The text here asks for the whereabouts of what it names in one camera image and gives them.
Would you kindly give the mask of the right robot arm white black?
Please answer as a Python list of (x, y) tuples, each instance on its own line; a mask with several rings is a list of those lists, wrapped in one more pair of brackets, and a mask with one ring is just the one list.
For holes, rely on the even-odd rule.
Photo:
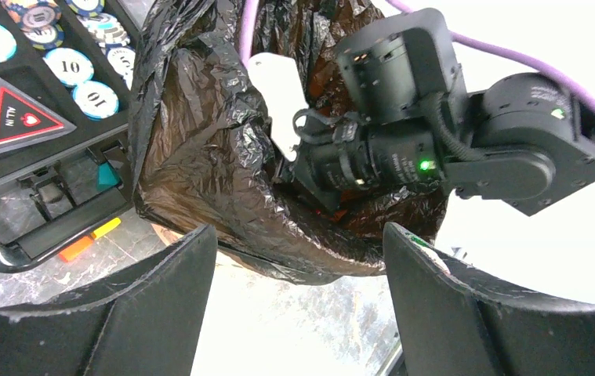
[(329, 212), (346, 191), (442, 187), (528, 216), (595, 183), (595, 110), (542, 73), (469, 93), (452, 43), (436, 9), (345, 37), (336, 62), (355, 109), (297, 111), (284, 177)]

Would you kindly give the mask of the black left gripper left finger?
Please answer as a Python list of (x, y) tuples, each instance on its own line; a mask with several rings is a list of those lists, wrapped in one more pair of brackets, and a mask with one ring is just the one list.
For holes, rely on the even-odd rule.
[(0, 375), (189, 375), (216, 253), (201, 226), (46, 303), (0, 308)]

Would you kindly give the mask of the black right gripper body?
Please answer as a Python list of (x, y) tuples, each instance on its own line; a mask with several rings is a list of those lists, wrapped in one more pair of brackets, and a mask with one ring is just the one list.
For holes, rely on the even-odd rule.
[(345, 191), (406, 186), (422, 193), (443, 181), (436, 144), (424, 121), (339, 125), (331, 141), (299, 146), (292, 176), (309, 202), (330, 213), (338, 210)]

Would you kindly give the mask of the orange capybara trash bin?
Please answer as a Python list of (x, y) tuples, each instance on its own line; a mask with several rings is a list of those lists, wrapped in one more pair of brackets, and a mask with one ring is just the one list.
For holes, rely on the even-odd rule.
[[(165, 245), (171, 245), (183, 237), (183, 234), (172, 231), (166, 227), (153, 223), (151, 225), (155, 233)], [(288, 266), (281, 266), (258, 255), (245, 254), (237, 249), (226, 247), (227, 245), (228, 244), (219, 240), (218, 251), (232, 259), (242, 268), (258, 273), (264, 277), (281, 280), (295, 285), (322, 286), (333, 283), (342, 277), (379, 277), (386, 275), (384, 265), (382, 265), (383, 268), (381, 268), (380, 271), (376, 270), (368, 275), (344, 276), (343, 274), (325, 272), (308, 273)]]

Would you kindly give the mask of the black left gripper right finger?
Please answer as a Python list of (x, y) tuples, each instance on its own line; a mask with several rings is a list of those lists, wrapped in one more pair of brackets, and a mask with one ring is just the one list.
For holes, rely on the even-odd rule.
[(386, 277), (409, 375), (595, 375), (595, 304), (522, 287), (394, 222)]

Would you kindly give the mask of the black trash bag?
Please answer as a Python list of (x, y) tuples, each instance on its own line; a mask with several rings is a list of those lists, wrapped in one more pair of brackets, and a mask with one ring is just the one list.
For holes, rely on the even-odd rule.
[(151, 6), (129, 112), (138, 214), (178, 233), (213, 225), (225, 254), (293, 284), (384, 274), (384, 225), (433, 241), (447, 196), (347, 193), (343, 212), (327, 217), (273, 184), (270, 119), (239, 56), (242, 9), (240, 1)]

